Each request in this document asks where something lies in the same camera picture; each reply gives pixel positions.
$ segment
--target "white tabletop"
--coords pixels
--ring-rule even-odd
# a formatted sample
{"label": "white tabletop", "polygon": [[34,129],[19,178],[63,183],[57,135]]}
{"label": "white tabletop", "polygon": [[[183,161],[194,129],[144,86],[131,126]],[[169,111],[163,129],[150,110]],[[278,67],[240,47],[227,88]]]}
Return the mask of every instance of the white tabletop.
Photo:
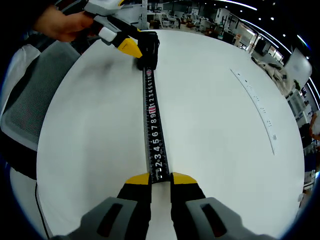
{"label": "white tabletop", "polygon": [[[280,237],[304,184],[302,143],[286,99],[241,49],[193,33],[157,33],[155,81],[170,171],[195,178],[206,197],[238,213],[249,230]],[[230,69],[263,101],[278,139],[275,155]],[[73,231],[82,215],[147,171],[144,141],[142,72],[132,57],[99,40],[65,76],[40,134],[38,189],[54,235]],[[152,187],[148,239],[163,239],[157,231],[164,228],[167,239],[175,238],[169,192],[166,183]]]}

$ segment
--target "tape measure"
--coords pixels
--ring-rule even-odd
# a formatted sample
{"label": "tape measure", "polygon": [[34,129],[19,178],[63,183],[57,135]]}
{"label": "tape measure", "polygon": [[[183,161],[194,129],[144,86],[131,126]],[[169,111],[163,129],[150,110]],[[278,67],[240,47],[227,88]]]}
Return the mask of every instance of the tape measure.
{"label": "tape measure", "polygon": [[157,99],[155,75],[151,67],[143,69],[144,135],[147,164],[153,184],[170,181]]}

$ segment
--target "ceiling light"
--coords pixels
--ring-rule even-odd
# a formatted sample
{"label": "ceiling light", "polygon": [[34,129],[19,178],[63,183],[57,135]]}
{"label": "ceiling light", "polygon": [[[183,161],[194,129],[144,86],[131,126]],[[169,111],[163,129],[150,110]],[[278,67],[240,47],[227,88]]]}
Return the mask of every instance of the ceiling light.
{"label": "ceiling light", "polygon": [[312,81],[312,79],[311,79],[311,77],[309,77],[309,80],[310,80],[310,82],[312,83],[312,85],[313,85],[313,87],[314,87],[314,89],[315,89],[315,92],[316,92],[316,94],[318,94],[318,97],[319,97],[319,99],[320,99],[320,95],[319,95],[319,92],[318,92],[318,90],[317,90],[317,88],[316,88],[316,85],[314,84],[314,81]]}
{"label": "ceiling light", "polygon": [[251,33],[253,36],[256,35],[253,31],[251,31],[251,30],[249,30],[249,29],[247,29],[247,31],[248,31],[249,33]]}
{"label": "ceiling light", "polygon": [[244,19],[241,19],[241,21],[245,22],[245,23],[248,23],[254,27],[256,27],[257,29],[263,31],[264,33],[268,34],[271,38],[273,38],[274,40],[276,40],[282,47],[284,47],[285,50],[287,50],[290,54],[292,54],[292,52],[285,46],[283,45],[278,39],[276,39],[274,36],[272,36],[270,33],[268,33],[267,31],[263,30],[261,27],[258,27],[257,25],[254,25],[253,23],[247,21],[247,20],[244,20]]}
{"label": "ceiling light", "polygon": [[240,3],[240,2],[236,2],[236,1],[229,1],[229,0],[216,0],[216,1],[226,2],[226,3],[231,3],[231,4],[237,4],[237,5],[240,5],[240,6],[243,6],[243,7],[246,7],[246,8],[249,8],[249,9],[257,11],[257,9],[255,7],[253,7],[253,6],[249,6],[249,5],[246,5],[246,4],[243,4],[243,3]]}
{"label": "ceiling light", "polygon": [[262,37],[264,37],[265,39],[267,39],[270,43],[272,43],[274,46],[276,46],[276,48],[278,49],[279,48],[279,46],[277,45],[277,44],[275,44],[273,41],[271,41],[269,38],[267,38],[265,35],[263,35],[263,34],[261,34],[260,33],[260,35],[262,36]]}
{"label": "ceiling light", "polygon": [[301,42],[304,43],[304,45],[306,45],[309,48],[308,44],[302,39],[302,37],[300,37],[299,35],[297,35],[297,37],[298,39],[300,39]]}
{"label": "ceiling light", "polygon": [[310,91],[311,91],[311,94],[312,94],[312,96],[313,96],[313,98],[314,98],[314,101],[315,101],[315,103],[316,103],[316,105],[317,105],[318,109],[320,109],[319,104],[318,104],[318,101],[317,101],[317,99],[316,99],[316,96],[315,96],[314,92],[312,91],[312,89],[311,89],[311,87],[310,87],[309,83],[307,82],[306,84],[308,85],[308,88],[309,88],[309,89],[310,89]]}

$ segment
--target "gray mesh chair back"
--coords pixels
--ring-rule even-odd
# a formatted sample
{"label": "gray mesh chair back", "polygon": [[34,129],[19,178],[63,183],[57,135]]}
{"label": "gray mesh chair back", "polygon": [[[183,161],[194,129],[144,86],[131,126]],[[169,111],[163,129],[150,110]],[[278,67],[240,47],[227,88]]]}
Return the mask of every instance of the gray mesh chair back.
{"label": "gray mesh chair back", "polygon": [[80,54],[65,42],[56,41],[45,49],[12,90],[1,118],[2,132],[37,151],[49,104],[79,57]]}

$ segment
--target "measuring tape blade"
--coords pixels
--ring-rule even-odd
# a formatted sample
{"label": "measuring tape blade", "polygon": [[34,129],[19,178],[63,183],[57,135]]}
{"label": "measuring tape blade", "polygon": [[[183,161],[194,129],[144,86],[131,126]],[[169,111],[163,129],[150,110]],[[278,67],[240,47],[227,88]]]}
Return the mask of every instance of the measuring tape blade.
{"label": "measuring tape blade", "polygon": [[170,181],[170,171],[166,154],[158,106],[155,75],[150,67],[143,69],[144,135],[145,151],[151,182],[153,184]]}

